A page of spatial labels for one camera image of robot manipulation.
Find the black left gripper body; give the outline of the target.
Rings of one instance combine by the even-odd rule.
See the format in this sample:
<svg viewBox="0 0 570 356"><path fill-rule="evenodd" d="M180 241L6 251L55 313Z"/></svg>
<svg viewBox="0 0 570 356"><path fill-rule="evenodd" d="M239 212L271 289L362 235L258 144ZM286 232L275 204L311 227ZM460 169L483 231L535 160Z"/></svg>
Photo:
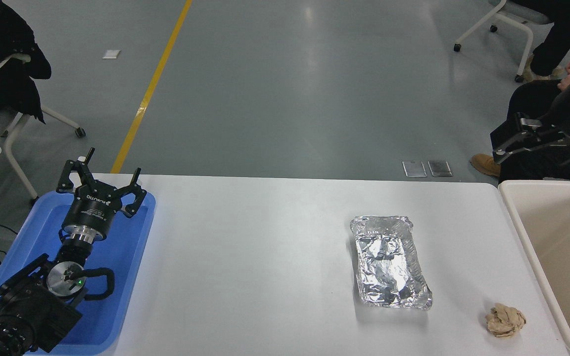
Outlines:
<svg viewBox="0 0 570 356"><path fill-rule="evenodd" d="M79 186L62 223L62 230L72 234L76 227L87 227L97 234L108 234L118 212L122 212L128 219L133 217L133 208L124 208L122 197L132 194L134 189L133 184L117 188L102 181Z"/></svg>

